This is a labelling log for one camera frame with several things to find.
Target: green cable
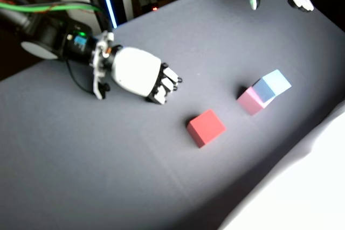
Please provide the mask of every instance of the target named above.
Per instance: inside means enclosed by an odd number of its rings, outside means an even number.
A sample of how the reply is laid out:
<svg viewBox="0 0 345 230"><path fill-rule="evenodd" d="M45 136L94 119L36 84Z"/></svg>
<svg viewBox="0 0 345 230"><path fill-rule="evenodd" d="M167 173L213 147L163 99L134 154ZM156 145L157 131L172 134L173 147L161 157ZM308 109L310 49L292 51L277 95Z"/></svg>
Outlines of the green cable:
<svg viewBox="0 0 345 230"><path fill-rule="evenodd" d="M13 11L19 12L44 12L44 11L62 11L62 10L74 10L74 9L84 9L84 10L94 10L100 11L98 8L90 5L57 5L57 6L20 6L0 3L0 8L5 8Z"/></svg>

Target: stacked cube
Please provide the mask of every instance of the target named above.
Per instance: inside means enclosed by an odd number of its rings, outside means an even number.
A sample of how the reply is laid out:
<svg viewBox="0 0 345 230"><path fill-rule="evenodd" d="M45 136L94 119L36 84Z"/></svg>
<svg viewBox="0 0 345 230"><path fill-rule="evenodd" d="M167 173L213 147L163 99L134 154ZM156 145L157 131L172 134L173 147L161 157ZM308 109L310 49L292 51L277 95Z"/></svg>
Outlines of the stacked cube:
<svg viewBox="0 0 345 230"><path fill-rule="evenodd" d="M249 87L238 99L238 103L251 115L266 108L278 95L291 87L291 84L276 69L263 76Z"/></svg>

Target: table surface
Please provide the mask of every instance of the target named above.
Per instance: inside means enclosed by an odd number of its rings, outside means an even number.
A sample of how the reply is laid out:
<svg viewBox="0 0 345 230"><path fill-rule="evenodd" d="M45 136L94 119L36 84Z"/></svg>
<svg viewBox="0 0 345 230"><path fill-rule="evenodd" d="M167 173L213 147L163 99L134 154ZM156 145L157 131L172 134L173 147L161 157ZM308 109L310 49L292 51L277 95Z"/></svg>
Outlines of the table surface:
<svg viewBox="0 0 345 230"><path fill-rule="evenodd" d="M345 34L286 0L257 11L248 0L180 0L115 36L167 62L184 79L179 90L159 106L111 83L97 101L53 61L0 82L1 229L167 229L344 90ZM292 88L246 114L239 89L277 68ZM199 149L185 125L208 109L227 131Z"/></svg>

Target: block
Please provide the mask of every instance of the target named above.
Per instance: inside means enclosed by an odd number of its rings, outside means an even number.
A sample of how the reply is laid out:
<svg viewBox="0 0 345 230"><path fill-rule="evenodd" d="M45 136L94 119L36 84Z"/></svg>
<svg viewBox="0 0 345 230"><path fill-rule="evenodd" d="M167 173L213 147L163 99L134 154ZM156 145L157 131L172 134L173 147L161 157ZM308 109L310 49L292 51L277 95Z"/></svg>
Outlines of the block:
<svg viewBox="0 0 345 230"><path fill-rule="evenodd" d="M263 76L253 85L262 102L267 102L271 98L282 94L290 87L291 84L278 69Z"/></svg>
<svg viewBox="0 0 345 230"><path fill-rule="evenodd" d="M210 143L225 130L226 127L213 110L205 111L203 114L191 120L187 126L187 131L199 148Z"/></svg>
<svg viewBox="0 0 345 230"><path fill-rule="evenodd" d="M254 91L253 87L249 87L238 99L237 102L250 114L254 115L257 112L265 109L274 100L274 97L267 102L262 102L259 95Z"/></svg>

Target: blue cube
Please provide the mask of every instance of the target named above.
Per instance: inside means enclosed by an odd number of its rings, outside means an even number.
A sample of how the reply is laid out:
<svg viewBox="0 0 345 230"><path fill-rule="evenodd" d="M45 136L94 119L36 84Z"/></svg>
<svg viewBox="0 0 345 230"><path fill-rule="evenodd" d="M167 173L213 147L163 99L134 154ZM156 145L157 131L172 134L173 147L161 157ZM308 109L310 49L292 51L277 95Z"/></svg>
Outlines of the blue cube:
<svg viewBox="0 0 345 230"><path fill-rule="evenodd" d="M254 91L263 102L282 94L290 87L291 84L278 69L263 76L253 85Z"/></svg>

